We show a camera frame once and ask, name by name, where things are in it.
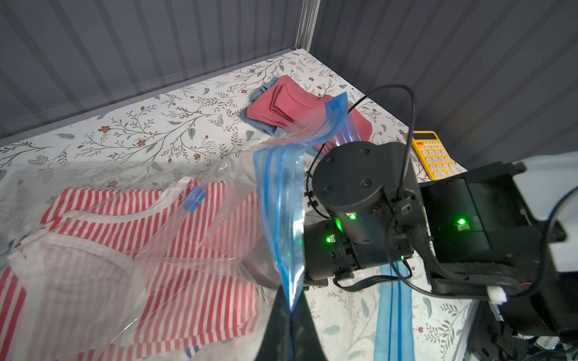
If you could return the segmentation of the red garment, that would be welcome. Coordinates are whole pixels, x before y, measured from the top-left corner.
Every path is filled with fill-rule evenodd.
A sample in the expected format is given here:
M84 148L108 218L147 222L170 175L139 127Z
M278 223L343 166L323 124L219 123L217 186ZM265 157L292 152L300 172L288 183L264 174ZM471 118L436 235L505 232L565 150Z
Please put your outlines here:
M306 116L322 110L332 99L330 95L315 96L308 93L287 75L278 78L275 85L260 97L278 130L307 124Z

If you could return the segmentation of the striped garment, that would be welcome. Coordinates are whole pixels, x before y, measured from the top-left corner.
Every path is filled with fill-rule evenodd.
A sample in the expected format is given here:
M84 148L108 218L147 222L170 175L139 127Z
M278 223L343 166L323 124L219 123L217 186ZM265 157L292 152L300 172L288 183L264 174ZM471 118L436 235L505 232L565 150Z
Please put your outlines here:
M1 358L135 360L254 332L257 194L210 183L190 213L195 186L58 196L2 273Z

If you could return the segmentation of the blue tank top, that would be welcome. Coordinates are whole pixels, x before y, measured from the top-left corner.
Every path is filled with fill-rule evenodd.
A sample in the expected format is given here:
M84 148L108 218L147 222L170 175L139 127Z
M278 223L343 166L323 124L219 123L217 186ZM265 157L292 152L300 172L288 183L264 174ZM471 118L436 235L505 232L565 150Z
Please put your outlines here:
M241 114L241 119L245 123L268 135L275 135L278 126L272 122L270 111L265 107L265 103L260 100L260 97L272 88L277 81L278 78L273 78L272 81L266 82L257 88L250 96L250 105Z

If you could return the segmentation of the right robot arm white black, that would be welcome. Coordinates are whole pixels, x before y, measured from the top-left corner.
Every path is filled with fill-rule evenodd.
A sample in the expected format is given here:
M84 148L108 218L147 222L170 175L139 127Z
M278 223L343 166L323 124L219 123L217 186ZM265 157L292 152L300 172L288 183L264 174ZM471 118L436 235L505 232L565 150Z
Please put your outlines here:
M419 183L401 143L334 148L313 173L328 219L305 225L303 151L254 155L257 194L281 275L260 360L322 360L304 290L389 265L358 281L412 286L413 255L438 299L472 299L480 314L467 342L482 360L577 358L577 154L496 162L465 173L447 165Z

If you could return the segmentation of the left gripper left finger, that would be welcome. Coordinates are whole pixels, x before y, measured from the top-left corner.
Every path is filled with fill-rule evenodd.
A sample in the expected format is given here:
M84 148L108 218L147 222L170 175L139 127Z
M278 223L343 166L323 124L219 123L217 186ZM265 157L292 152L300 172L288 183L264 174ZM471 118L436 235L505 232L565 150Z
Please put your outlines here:
M287 361L292 352L291 310L279 286L256 361Z

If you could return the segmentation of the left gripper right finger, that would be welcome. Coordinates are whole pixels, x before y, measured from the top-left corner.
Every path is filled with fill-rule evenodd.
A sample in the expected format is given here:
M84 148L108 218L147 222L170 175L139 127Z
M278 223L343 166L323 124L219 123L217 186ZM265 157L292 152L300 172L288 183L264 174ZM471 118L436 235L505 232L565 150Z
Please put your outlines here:
M313 318L302 293L291 316L292 360L322 361L327 360L319 341Z

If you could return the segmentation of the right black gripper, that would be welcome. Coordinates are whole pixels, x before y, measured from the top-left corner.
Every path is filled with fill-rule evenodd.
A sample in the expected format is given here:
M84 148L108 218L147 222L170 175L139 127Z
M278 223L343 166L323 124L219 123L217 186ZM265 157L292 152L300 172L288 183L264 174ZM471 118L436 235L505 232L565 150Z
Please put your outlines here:
M243 255L243 267L259 287L276 292L282 285L281 275L267 243L257 243Z

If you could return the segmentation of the clear vacuum bag blue zipper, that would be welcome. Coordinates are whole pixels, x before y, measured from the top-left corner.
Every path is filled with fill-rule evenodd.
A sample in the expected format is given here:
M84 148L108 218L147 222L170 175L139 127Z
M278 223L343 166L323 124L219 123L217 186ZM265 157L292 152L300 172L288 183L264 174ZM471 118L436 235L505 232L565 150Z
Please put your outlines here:
M295 358L308 148L360 138L346 95L223 159L112 170L85 162L1 182L1 358L137 360L239 338Z

